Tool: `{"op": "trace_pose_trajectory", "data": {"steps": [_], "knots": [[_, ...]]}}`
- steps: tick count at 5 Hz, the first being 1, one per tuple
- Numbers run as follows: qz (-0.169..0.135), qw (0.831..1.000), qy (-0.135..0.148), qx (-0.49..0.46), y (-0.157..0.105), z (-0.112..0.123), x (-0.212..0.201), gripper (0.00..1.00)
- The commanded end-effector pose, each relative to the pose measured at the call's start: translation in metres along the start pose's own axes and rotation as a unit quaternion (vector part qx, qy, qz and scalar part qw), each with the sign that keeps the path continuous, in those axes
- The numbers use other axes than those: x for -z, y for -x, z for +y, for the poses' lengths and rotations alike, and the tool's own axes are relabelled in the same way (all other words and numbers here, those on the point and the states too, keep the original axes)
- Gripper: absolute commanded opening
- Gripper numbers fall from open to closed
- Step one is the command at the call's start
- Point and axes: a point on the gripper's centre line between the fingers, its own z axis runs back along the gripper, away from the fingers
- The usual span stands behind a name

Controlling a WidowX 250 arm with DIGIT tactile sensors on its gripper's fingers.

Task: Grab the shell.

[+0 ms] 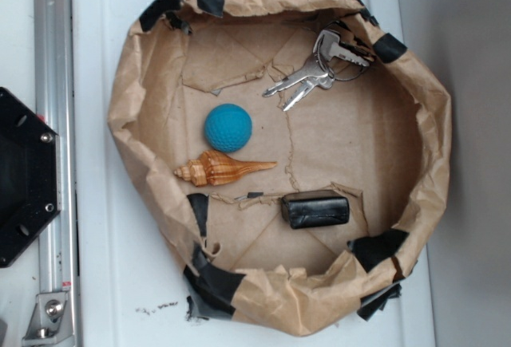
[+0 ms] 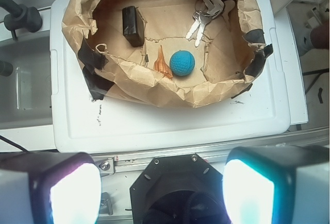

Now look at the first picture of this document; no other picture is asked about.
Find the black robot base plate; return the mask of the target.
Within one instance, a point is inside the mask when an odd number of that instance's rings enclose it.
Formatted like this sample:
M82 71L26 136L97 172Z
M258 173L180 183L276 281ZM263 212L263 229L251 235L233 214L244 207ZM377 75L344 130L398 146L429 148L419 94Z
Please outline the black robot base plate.
M1 267L59 214L58 134L1 88Z

